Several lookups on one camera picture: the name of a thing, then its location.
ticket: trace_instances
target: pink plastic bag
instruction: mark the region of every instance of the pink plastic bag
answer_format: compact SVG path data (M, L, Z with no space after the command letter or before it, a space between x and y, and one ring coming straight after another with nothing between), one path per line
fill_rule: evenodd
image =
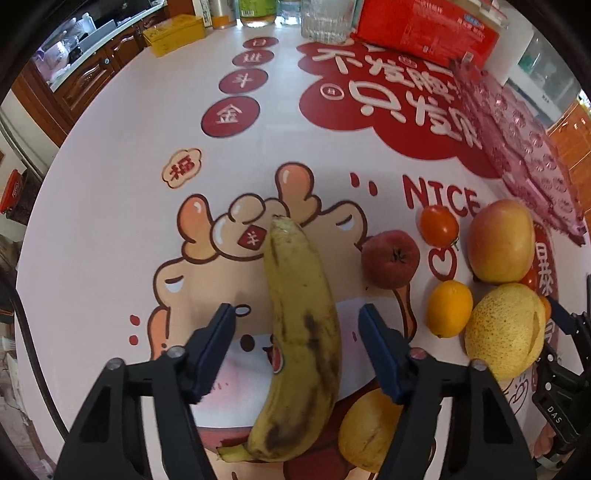
M584 245L586 228L576 188L542 124L486 70L457 61L452 70L465 112L511 194L545 223Z

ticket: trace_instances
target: cartoon character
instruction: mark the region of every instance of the cartoon character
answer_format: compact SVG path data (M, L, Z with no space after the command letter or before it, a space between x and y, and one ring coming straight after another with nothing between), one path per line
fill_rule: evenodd
M390 326L405 332L414 333L416 322L407 291L403 298L399 292L377 290L363 279L360 247L367 222L359 205L342 200L323 209L313 194L313 173L302 164L279 167L275 185L277 198L243 194L215 220L204 196L195 194L184 201L177 217L184 239L182 256L164 263L154 276L159 305L148 322L152 358L173 345L184 345L195 329L209 322L220 303L236 306L235 337L212 392L193 407L193 415L203 444L211 451L248 437L272 377L272 311L262 244L272 216L288 215L303 227L322 258L339 314L343 375L340 402L329 425L304 456L283 465L283 475L288 480L316 476L343 480L353 467L337 448L340 422L357 398L377 387L357 330L359 308L373 302ZM226 471L227 478L230 471L236 475L236 465L220 461L214 467Z

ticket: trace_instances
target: screw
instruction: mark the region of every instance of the screw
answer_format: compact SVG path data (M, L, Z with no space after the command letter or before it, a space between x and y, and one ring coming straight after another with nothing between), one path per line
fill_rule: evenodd
M177 346L169 348L168 351L166 352L166 354L170 358L180 358L184 355L184 348L181 347L180 345L177 345Z
M415 360L425 360L427 358L427 352L419 347L413 347L410 349L410 357Z
M123 361L122 358L112 358L111 360L109 360L107 362L107 368L109 370L117 370L118 368L122 367L123 365L125 365L125 362Z
M470 365L472 366L472 368L475 368L479 372L483 372L484 370L486 370L486 362L478 358L472 360L472 362L470 362Z

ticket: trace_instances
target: yellow fruit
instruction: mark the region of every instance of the yellow fruit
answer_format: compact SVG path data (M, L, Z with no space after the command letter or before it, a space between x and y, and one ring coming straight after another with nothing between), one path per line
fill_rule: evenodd
M552 305L550 305L548 299L543 295L540 295L540 300L542 301L542 304L544 304L544 308L546 310L545 320L548 322L548 320L552 318Z
M382 390L366 393L345 415L339 429L339 450L349 463L378 473L386 458L402 407Z
M466 353L484 360L498 381L509 380L538 358L544 329L540 297L520 283L501 285L474 308L466 325Z
M468 260L482 281L519 282L534 260L534 222L514 200L499 200L476 214L467 236Z
M286 462L317 440L339 396L341 336L322 261L292 219L275 216L265 238L273 306L274 375L246 443L217 450L226 462Z
M447 280L437 286L427 306L427 327L439 338L458 335L470 320L472 292L463 283Z

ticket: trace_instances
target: banana stem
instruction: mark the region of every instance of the banana stem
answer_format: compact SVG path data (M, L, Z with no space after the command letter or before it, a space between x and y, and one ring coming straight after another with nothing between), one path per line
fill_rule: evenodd
M227 463L252 462L254 460L244 443L233 447L220 447L217 449L217 455Z

